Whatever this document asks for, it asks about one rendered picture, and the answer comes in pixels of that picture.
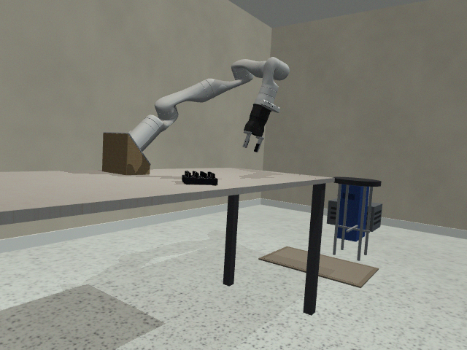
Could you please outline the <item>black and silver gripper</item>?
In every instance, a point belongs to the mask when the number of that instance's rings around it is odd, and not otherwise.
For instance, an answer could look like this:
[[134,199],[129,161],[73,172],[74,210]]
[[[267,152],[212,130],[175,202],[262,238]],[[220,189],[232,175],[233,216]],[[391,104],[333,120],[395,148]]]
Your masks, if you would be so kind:
[[246,139],[244,140],[243,147],[247,148],[251,134],[256,136],[258,143],[255,146],[254,152],[258,152],[260,145],[264,138],[262,137],[264,132],[264,126],[269,118],[270,112],[279,113],[280,108],[274,105],[274,98],[265,93],[259,93],[253,104],[252,111],[250,113],[249,121],[244,127],[244,133],[247,133]]

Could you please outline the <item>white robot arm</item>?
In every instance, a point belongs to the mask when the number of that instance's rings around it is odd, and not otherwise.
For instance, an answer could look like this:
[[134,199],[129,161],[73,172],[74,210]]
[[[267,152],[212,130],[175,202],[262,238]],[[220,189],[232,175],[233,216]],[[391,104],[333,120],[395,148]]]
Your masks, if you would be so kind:
[[166,130],[178,118],[177,104],[184,101],[208,101],[225,91],[251,81],[253,75],[263,78],[259,93],[265,93],[275,98],[279,87],[274,79],[284,80],[290,72],[289,66],[275,57],[271,57],[267,61],[242,59],[234,62],[231,65],[231,70],[235,82],[206,79],[184,90],[158,99],[155,102],[155,110],[158,116],[147,115],[135,129],[129,131],[140,150],[143,152],[162,131]]

